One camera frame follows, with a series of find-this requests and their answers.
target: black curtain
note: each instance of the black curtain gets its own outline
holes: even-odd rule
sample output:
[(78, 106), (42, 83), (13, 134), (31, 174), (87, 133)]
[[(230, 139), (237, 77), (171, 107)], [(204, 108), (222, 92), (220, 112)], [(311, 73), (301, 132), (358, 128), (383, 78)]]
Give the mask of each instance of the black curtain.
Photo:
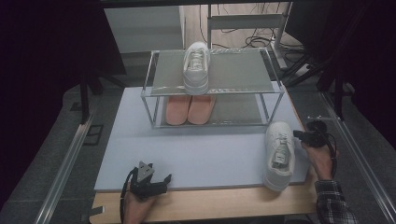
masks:
[(83, 74), (98, 83), (98, 73), (125, 71), (98, 5), (0, 4), (3, 205), (47, 137), (64, 93), (78, 85)]

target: plaid sleeve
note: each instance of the plaid sleeve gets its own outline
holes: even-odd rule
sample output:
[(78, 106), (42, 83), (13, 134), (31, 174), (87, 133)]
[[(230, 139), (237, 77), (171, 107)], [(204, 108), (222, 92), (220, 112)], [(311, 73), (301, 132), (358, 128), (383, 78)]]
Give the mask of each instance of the plaid sleeve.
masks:
[(318, 218), (322, 224), (359, 223), (348, 207), (337, 181), (321, 180), (315, 183), (315, 188), (318, 194)]

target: hand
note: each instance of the hand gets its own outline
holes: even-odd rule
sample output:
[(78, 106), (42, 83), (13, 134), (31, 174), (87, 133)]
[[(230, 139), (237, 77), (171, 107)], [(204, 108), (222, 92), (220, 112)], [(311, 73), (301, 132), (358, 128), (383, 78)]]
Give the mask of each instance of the hand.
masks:
[(153, 196), (142, 202), (130, 191), (127, 191), (125, 194), (123, 224), (140, 224), (143, 222), (156, 200), (157, 196)]
[(308, 153), (309, 160), (315, 168), (319, 180), (332, 179), (332, 159), (328, 146), (311, 147), (308, 144), (301, 142), (301, 146)]

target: wrist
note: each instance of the wrist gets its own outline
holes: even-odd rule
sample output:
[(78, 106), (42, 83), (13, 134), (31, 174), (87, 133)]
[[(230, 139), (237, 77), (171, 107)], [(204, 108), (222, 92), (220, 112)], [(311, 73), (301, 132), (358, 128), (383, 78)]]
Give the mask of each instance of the wrist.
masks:
[(327, 174), (327, 175), (324, 175), (324, 174), (320, 175), (320, 174), (318, 174), (318, 180), (332, 180), (332, 175), (330, 175), (330, 174)]

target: pink shoe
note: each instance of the pink shoe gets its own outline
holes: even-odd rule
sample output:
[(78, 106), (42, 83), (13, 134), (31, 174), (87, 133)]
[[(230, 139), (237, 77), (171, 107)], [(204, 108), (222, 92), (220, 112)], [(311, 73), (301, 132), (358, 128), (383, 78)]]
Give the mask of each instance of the pink shoe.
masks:
[(186, 122), (191, 96), (169, 96), (166, 105), (166, 123), (180, 125)]
[(209, 121), (216, 97), (212, 95), (194, 95), (191, 99), (187, 120), (192, 124), (205, 124)]

